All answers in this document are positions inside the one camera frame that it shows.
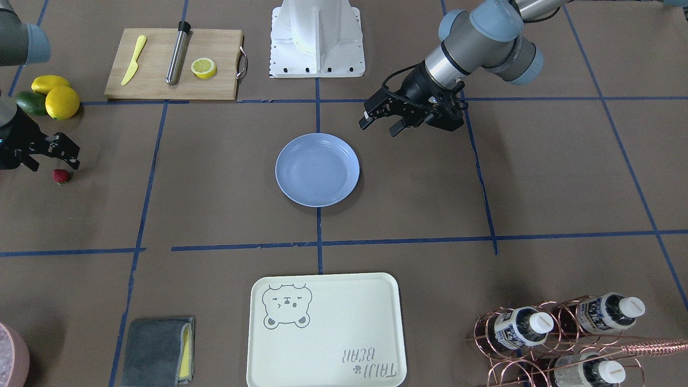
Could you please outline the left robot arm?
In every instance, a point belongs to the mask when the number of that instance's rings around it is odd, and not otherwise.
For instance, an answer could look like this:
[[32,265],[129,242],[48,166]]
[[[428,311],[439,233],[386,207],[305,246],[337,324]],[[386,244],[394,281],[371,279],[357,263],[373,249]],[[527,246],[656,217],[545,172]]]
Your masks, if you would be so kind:
[[400,70],[400,88],[385,80],[364,101],[359,126],[399,117],[391,125],[393,137],[426,124],[447,132],[464,125],[466,102],[460,98],[465,80],[476,69],[495,74],[511,85],[536,79],[544,65],[543,52],[523,35],[526,24],[555,15],[563,1],[483,1],[471,11],[448,12],[438,27],[439,46],[420,63]]

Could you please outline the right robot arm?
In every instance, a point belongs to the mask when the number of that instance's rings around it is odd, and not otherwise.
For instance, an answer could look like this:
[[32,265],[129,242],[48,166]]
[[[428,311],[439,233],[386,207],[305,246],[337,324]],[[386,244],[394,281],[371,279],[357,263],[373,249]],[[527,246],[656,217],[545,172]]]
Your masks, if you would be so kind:
[[[46,63],[51,56],[47,35],[35,24],[24,24],[9,1],[1,2],[1,66]],[[1,97],[1,169],[13,170],[25,165],[37,171],[34,155],[53,157],[78,170],[79,146],[66,134],[42,133],[39,125],[2,91]]]

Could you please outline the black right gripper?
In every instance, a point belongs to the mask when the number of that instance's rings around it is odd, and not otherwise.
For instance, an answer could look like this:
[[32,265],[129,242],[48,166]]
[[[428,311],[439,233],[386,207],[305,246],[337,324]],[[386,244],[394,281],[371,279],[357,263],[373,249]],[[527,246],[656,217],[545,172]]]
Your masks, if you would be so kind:
[[71,169],[79,170],[81,148],[68,135],[57,132],[46,136],[39,125],[19,106],[8,113],[1,130],[1,169],[13,170],[24,164],[38,171],[40,163],[32,155],[42,154],[66,162]]

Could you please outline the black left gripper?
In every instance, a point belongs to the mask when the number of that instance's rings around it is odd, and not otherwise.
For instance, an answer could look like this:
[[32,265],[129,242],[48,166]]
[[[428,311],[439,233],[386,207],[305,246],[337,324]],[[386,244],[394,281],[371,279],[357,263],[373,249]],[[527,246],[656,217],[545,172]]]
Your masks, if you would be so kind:
[[422,124],[453,132],[464,125],[467,104],[460,98],[464,86],[465,82],[458,78],[450,81],[448,89],[443,88],[435,83],[424,64],[416,64],[398,90],[405,101],[391,96],[387,89],[378,89],[363,102],[359,127],[366,130],[374,120],[402,116],[389,128],[391,137]]

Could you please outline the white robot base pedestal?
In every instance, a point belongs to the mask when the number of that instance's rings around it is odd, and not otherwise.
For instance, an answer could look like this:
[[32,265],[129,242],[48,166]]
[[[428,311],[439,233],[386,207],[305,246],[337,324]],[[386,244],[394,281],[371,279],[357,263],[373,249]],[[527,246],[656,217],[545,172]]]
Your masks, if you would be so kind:
[[270,78],[348,78],[366,72],[361,13],[349,1],[284,1],[273,8]]

